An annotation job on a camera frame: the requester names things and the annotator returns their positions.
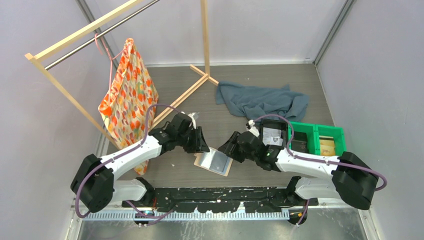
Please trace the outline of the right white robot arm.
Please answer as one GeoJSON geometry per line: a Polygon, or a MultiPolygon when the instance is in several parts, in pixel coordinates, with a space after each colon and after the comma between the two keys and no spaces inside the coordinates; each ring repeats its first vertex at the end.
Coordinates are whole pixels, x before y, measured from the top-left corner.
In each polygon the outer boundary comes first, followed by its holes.
{"type": "Polygon", "coordinates": [[[291,205],[332,198],[359,210],[370,209],[380,176],[354,153],[318,156],[288,149],[283,144],[280,137],[276,144],[264,144],[250,131],[235,131],[218,151],[240,163],[252,160],[266,171],[301,174],[290,180],[285,192],[291,205]]]}

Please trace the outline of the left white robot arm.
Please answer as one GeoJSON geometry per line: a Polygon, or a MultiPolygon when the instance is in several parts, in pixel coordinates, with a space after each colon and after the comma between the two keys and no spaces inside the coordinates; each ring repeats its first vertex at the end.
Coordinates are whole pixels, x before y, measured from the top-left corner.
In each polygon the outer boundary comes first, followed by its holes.
{"type": "Polygon", "coordinates": [[[75,208],[83,203],[89,213],[97,213],[110,203],[133,201],[148,207],[155,189],[142,177],[119,178],[146,161],[182,147],[188,154],[208,153],[202,128],[196,124],[198,113],[177,113],[164,125],[151,130],[142,140],[115,153],[97,157],[90,154],[82,161],[70,189],[75,193],[75,208]]]}

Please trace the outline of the beige leather card holder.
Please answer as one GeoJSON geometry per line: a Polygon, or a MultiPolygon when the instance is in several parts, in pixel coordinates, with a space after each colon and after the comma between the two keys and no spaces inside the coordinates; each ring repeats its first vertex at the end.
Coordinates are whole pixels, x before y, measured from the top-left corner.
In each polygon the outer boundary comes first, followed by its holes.
{"type": "Polygon", "coordinates": [[[195,153],[194,165],[221,176],[228,176],[233,159],[215,148],[209,147],[209,152],[195,153]]]}

